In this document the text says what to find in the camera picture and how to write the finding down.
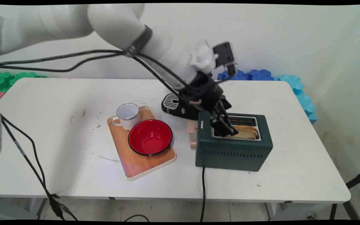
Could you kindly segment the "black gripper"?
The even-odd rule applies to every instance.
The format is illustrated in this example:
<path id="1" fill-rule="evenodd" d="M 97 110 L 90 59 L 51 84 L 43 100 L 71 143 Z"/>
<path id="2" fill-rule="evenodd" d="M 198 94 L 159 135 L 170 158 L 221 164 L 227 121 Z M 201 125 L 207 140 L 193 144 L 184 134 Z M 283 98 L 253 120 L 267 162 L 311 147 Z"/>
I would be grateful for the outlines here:
<path id="1" fill-rule="evenodd" d="M 238 134 L 226 111 L 232 105 L 226 99 L 223 89 L 216 84 L 210 75 L 197 73 L 196 77 L 188 85 L 194 89 L 181 89 L 181 97 L 192 102 L 200 101 L 200 104 L 195 104 L 194 107 L 200 111 L 209 112 L 212 117 L 211 127 L 221 137 Z"/>

